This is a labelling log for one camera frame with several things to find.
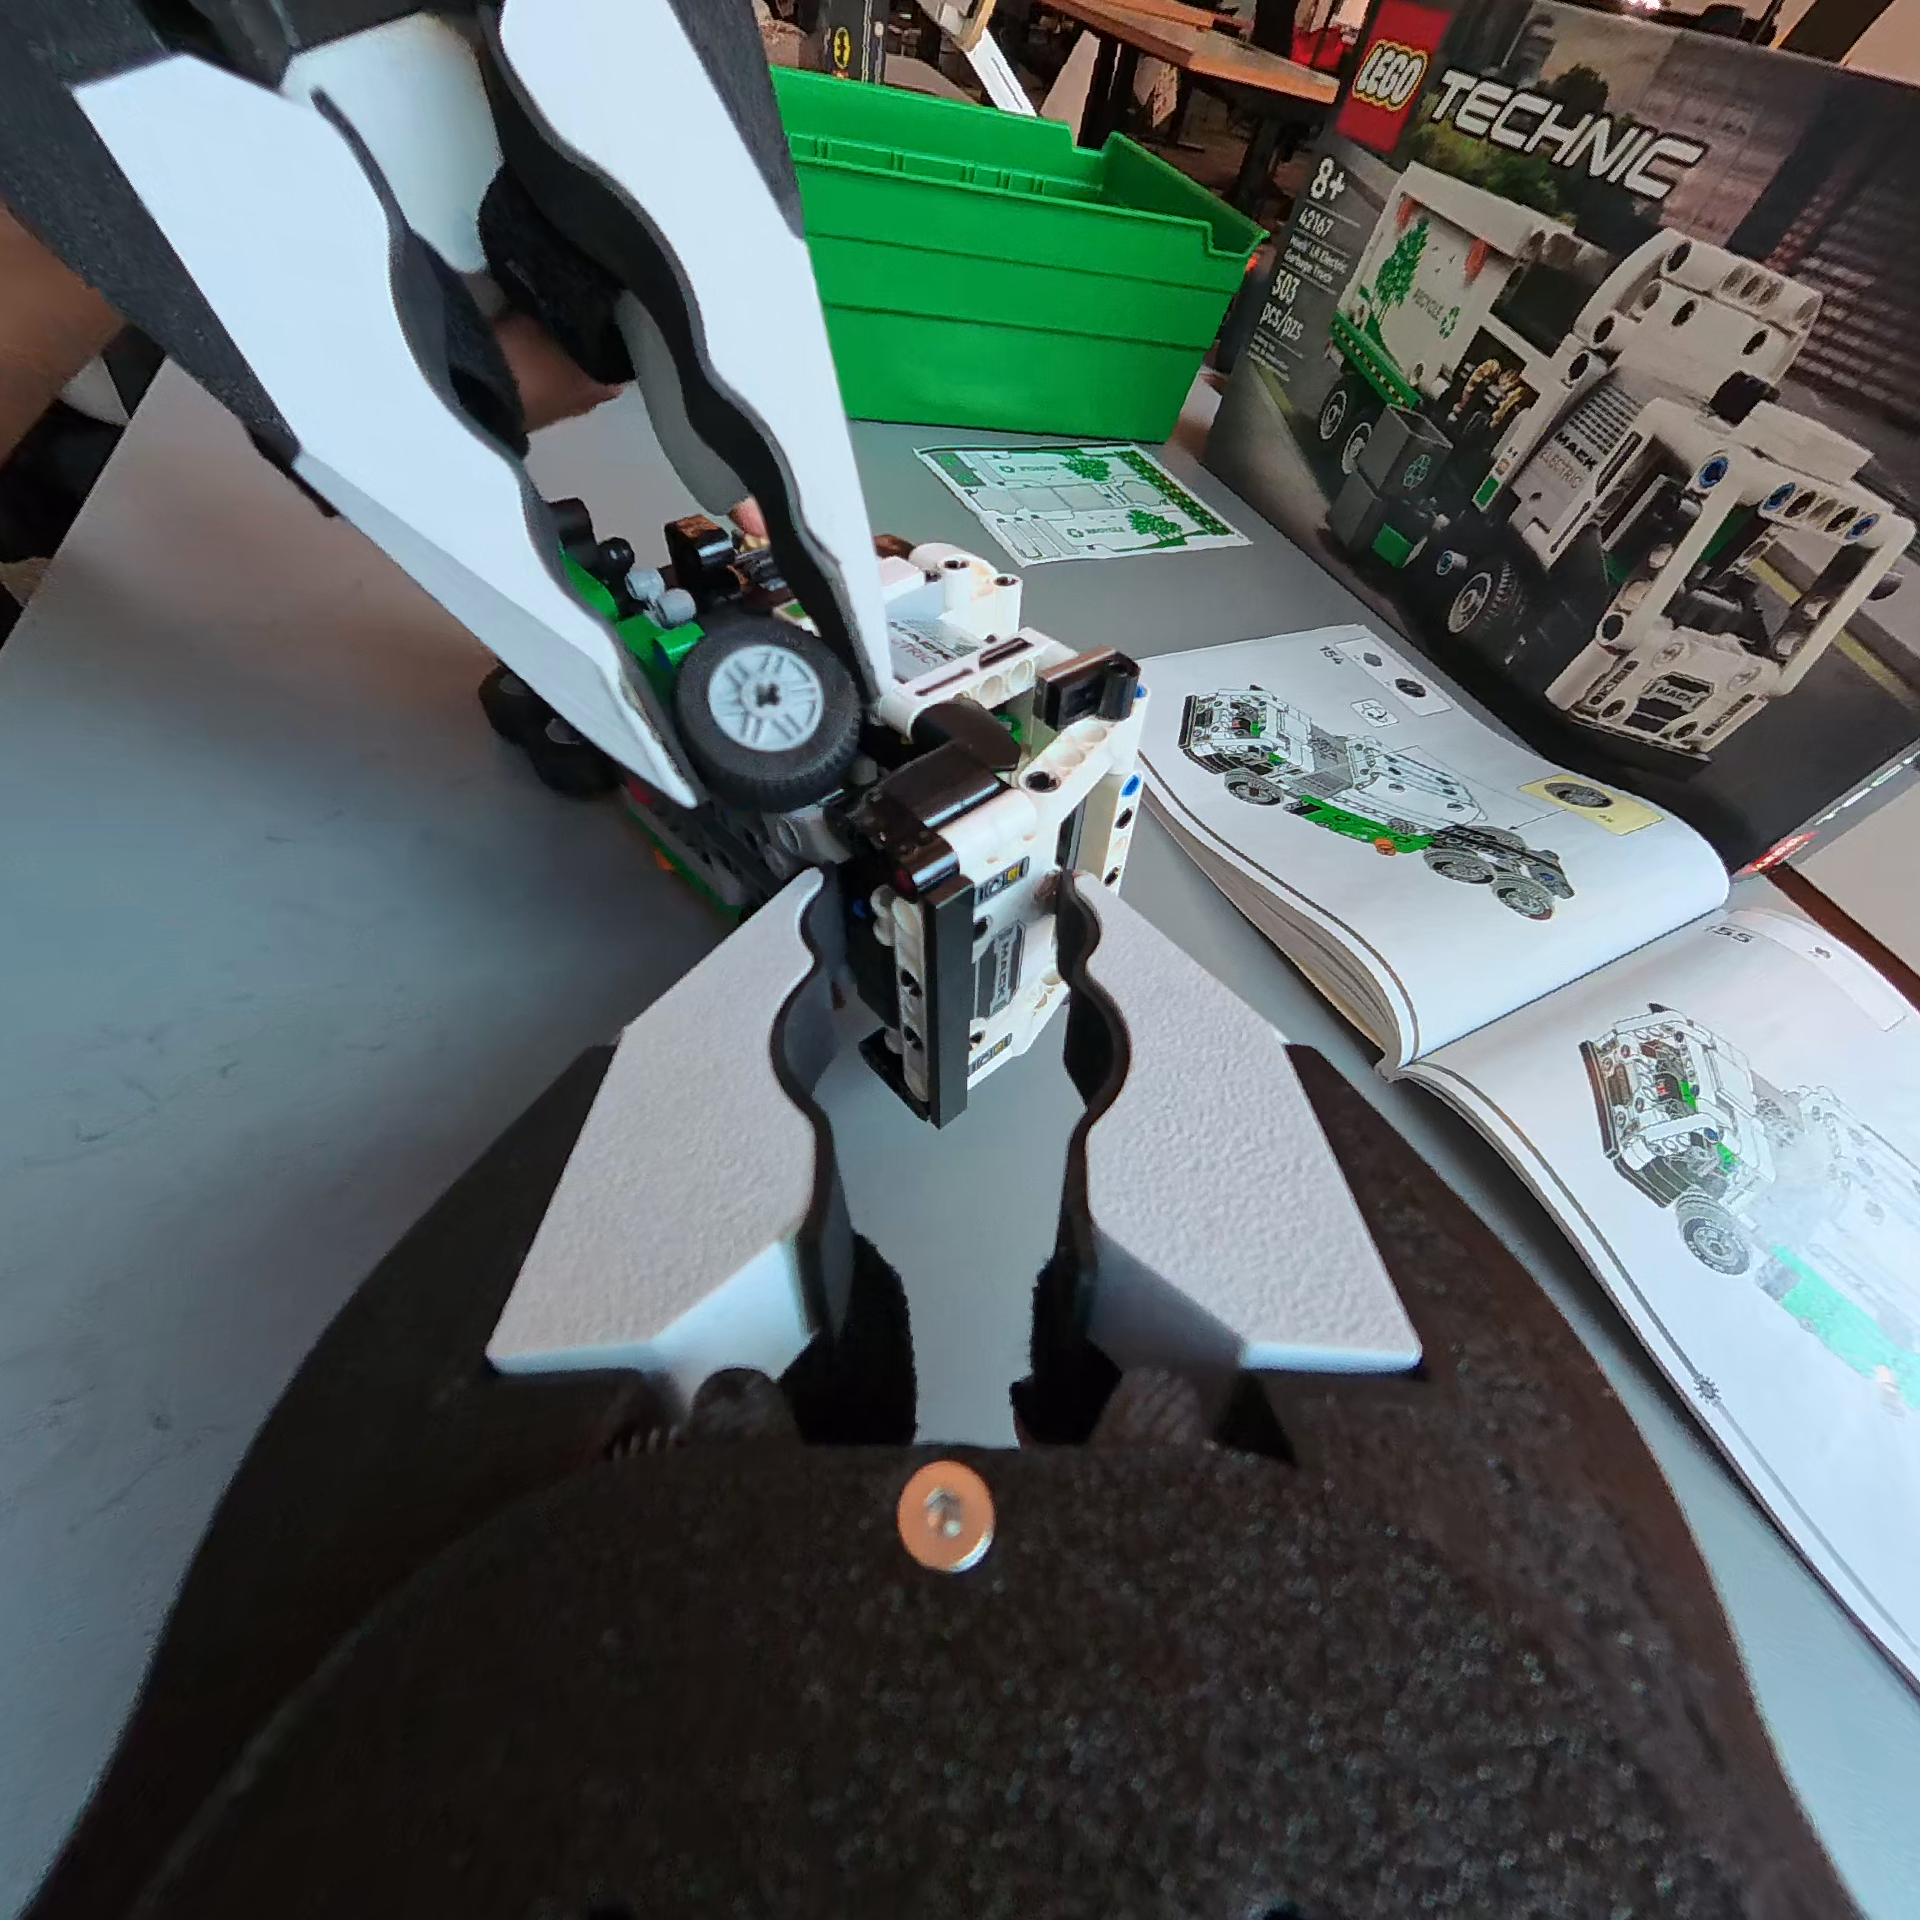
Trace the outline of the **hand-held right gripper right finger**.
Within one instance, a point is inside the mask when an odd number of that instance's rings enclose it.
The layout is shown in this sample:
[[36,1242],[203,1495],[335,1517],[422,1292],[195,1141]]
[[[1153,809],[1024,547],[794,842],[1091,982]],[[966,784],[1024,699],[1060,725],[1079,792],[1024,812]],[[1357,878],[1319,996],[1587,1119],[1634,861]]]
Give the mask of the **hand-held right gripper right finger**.
[[1062,1336],[1110,1367],[1388,1374],[1419,1361],[1284,1034],[1105,883],[1058,899]]

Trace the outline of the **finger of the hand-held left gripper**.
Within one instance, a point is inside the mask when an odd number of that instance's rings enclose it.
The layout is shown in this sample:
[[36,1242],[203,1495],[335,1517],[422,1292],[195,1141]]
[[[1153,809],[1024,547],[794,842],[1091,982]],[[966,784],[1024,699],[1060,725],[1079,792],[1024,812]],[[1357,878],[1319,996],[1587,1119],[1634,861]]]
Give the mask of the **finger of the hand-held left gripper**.
[[457,399],[464,285],[330,100],[302,108],[187,54],[76,100],[291,432],[291,471],[562,719],[696,802],[656,699],[567,582],[522,460]]
[[878,560],[749,4],[488,4],[485,261],[698,502],[755,500],[787,585],[886,693]]

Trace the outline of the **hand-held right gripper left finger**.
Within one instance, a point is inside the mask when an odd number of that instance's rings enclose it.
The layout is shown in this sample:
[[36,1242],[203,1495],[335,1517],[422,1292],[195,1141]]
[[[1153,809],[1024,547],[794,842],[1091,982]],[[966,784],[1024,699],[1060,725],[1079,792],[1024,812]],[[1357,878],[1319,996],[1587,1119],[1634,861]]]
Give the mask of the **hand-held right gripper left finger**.
[[634,1370],[673,1411],[844,1329],[837,907],[804,868],[619,1034],[491,1331],[497,1372]]

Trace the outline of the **lego truck model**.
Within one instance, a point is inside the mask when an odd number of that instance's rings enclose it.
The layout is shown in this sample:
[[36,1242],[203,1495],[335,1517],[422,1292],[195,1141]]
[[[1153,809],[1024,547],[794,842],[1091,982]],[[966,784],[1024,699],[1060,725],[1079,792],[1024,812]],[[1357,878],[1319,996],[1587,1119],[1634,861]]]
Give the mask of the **lego truck model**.
[[[553,500],[567,579],[611,612],[668,710],[675,671],[719,606],[816,634],[769,544],[706,518],[664,526],[668,570],[601,542],[582,500]],[[1139,809],[1139,665],[1073,651],[1024,621],[1024,585],[955,544],[878,534],[891,689],[861,702],[841,787],[800,809],[717,798],[683,809],[619,771],[510,668],[479,704],[545,787],[622,792],[656,861],[751,915],[796,873],[837,875],[844,975],[873,1013],[872,1071],[927,1124],[1017,1059],[1062,1005],[1058,893],[1068,878],[1116,886]]]

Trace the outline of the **lego wheel with grey rim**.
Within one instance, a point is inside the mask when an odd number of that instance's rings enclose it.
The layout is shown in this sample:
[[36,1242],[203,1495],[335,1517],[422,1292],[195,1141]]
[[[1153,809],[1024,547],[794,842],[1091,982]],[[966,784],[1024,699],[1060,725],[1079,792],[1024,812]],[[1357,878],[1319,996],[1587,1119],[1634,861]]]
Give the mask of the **lego wheel with grey rim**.
[[832,795],[856,749],[861,693],[826,646],[761,610],[719,606],[675,671],[680,742],[707,791],[787,812]]

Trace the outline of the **lego instruction booklet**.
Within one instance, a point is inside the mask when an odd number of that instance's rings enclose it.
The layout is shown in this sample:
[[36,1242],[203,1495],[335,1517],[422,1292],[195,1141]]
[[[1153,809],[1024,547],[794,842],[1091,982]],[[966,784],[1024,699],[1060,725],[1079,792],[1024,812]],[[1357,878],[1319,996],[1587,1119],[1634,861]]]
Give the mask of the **lego instruction booklet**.
[[1369,628],[1163,653],[1143,685],[1163,827],[1522,1178],[1917,1674],[1917,1011]]

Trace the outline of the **lego set box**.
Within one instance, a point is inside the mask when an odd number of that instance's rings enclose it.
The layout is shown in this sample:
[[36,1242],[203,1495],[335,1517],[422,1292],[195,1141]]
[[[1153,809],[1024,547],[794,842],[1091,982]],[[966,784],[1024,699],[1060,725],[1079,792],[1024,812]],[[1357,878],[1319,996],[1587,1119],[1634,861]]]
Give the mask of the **lego set box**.
[[1917,758],[1917,86],[1372,4],[1207,470],[1761,868]]

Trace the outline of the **person's left hand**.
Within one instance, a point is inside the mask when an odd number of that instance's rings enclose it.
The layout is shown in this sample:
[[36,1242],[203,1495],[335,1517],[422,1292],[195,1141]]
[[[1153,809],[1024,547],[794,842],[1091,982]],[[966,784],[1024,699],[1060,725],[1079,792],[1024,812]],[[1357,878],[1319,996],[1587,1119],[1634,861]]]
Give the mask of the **person's left hand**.
[[522,406],[526,432],[541,432],[562,417],[580,417],[622,394],[622,382],[595,382],[539,322],[520,311],[494,319],[494,340],[503,352]]

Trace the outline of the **green plastic bin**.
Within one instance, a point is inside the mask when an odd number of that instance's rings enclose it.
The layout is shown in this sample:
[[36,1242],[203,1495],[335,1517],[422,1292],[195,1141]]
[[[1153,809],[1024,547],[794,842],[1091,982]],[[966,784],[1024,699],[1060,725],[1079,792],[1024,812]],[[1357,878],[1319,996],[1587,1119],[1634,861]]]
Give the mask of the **green plastic bin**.
[[1161,275],[1124,271],[1119,241],[1096,244],[1091,266],[1017,261],[873,238],[807,244],[834,363],[856,387],[854,412],[900,412],[878,391],[947,391],[1041,382],[1100,382],[1129,391],[1187,391],[1247,251],[1218,251],[1195,233]]
[[1204,352],[878,308],[823,322],[849,417],[1076,441],[1168,441]]
[[773,69],[811,271],[832,308],[932,311],[958,266],[1236,289],[1259,226],[1163,157],[1062,122]]

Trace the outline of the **green and white sticker sheet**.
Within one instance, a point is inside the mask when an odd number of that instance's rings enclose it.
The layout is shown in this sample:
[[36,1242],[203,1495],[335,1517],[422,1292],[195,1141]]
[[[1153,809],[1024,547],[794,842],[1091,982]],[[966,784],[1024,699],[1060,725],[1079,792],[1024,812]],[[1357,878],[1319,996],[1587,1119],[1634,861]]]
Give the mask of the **green and white sticker sheet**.
[[937,443],[918,460],[1020,567],[1250,544],[1139,443]]

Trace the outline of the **wooden table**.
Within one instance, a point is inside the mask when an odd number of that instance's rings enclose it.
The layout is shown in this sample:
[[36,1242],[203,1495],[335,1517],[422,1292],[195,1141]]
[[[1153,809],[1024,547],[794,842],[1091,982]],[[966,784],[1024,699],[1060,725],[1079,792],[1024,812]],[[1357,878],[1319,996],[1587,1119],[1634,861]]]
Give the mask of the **wooden table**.
[[1233,201],[1259,198],[1284,141],[1316,132],[1336,77],[1266,54],[1216,29],[1207,9],[1187,4],[1036,4],[1096,34],[1096,69],[1076,145],[1097,151],[1119,118],[1143,57],[1163,61],[1187,86],[1240,104],[1251,117]]

